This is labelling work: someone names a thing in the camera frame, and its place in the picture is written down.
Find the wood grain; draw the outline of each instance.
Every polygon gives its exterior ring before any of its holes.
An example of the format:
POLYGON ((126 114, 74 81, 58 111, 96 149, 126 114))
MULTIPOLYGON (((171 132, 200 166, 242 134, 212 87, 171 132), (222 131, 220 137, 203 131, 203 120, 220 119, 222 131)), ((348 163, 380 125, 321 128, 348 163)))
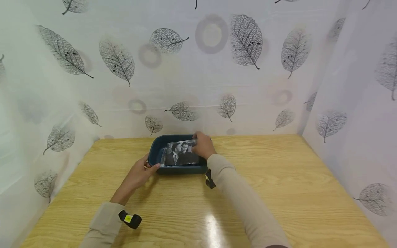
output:
MULTIPOLYGON (((212 139, 258 192, 293 247, 388 247, 300 136, 212 139)), ((111 198, 152 141, 95 142, 22 247, 78 247, 100 204, 111 198)), ((122 225, 114 248, 249 247, 232 206, 205 185, 205 175, 156 175, 126 208, 143 221, 137 230, 122 225)))

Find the black and white photo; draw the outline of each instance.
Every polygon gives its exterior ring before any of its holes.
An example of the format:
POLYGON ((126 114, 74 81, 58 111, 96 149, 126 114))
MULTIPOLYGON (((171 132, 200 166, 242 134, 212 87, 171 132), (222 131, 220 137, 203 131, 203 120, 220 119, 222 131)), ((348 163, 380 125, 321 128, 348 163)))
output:
POLYGON ((196 140, 183 140, 168 143, 164 150, 161 166, 194 165, 199 163, 199 156, 192 152, 196 140))

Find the plastic tray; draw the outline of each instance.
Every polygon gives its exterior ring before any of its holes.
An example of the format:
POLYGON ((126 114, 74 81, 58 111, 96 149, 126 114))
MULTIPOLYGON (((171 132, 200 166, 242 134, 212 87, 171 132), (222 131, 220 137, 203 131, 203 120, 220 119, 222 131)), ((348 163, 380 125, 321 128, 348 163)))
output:
MULTIPOLYGON (((182 140, 191 140, 193 135, 162 135, 153 141, 152 147, 150 148, 148 163, 153 166, 160 163, 161 156, 163 155, 164 148, 167 147, 168 143, 182 140)), ((208 170, 207 161, 200 157, 198 165, 195 166, 165 166, 160 167, 157 170, 158 174, 204 174, 208 170)))

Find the left hand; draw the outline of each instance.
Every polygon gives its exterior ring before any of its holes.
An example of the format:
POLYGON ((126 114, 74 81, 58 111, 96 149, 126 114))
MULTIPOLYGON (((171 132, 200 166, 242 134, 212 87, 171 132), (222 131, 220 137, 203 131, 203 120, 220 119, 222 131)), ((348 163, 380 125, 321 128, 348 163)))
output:
POLYGON ((153 174, 155 174, 160 167, 160 164, 158 163, 150 167, 147 162, 148 156, 149 154, 146 154, 143 158, 135 162, 120 187, 114 193, 110 202, 115 202, 125 206, 132 194, 139 187, 143 186, 153 174))

